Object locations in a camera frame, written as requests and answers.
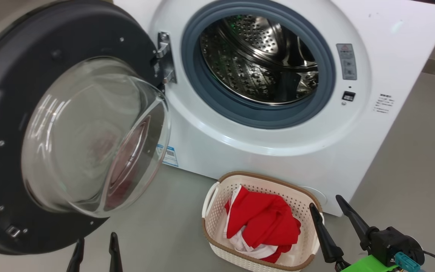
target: washing machine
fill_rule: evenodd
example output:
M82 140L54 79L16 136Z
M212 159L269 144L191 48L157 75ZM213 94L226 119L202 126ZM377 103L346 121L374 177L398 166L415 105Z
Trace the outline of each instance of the washing machine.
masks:
M435 2L31 6L0 28L6 254L74 243L162 163L273 176L341 215L334 196L352 198L435 45ZM36 233L16 243L21 226Z

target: teal connector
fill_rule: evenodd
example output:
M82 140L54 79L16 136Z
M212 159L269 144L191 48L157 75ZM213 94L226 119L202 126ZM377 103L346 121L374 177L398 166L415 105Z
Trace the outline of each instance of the teal connector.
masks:
M395 264L408 272L418 272L421 266L402 252L395 254Z

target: laundry basket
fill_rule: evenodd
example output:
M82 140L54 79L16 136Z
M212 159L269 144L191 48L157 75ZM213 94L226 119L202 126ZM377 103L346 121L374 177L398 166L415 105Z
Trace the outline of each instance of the laundry basket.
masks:
M224 205L239 185L251 192L282 196L290 205L293 216L302 223L298 243L294 244L287 253L281 254L276 263L265 262L239 253L234 250L228 239L223 237L227 217ZM244 269L256 272L299 271L310 264L319 249L318 237L309 210L310 203L316 205L323 217L318 200L300 187L258 174L231 172L224 175L209 189L204 200L202 207L204 236L216 255Z

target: open door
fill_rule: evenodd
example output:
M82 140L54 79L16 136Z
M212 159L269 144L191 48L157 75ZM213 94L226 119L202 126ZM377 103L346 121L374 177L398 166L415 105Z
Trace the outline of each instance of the open door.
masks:
M163 79L107 2L41 7L0 35L0 253L64 248L134 203L169 141Z

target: gray rubber seal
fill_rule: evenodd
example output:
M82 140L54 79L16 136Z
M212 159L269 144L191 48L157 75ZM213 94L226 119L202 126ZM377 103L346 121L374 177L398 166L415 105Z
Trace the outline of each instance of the gray rubber seal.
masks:
M201 53L199 36L211 23L239 14L278 22L307 44L319 71L319 86L313 95L289 105L262 105L231 93L212 76ZM194 90L213 110L234 122L262 129L286 128L309 120L325 107L335 86L335 62L324 38L300 14L269 0L220 0L200 9L184 32L182 62Z

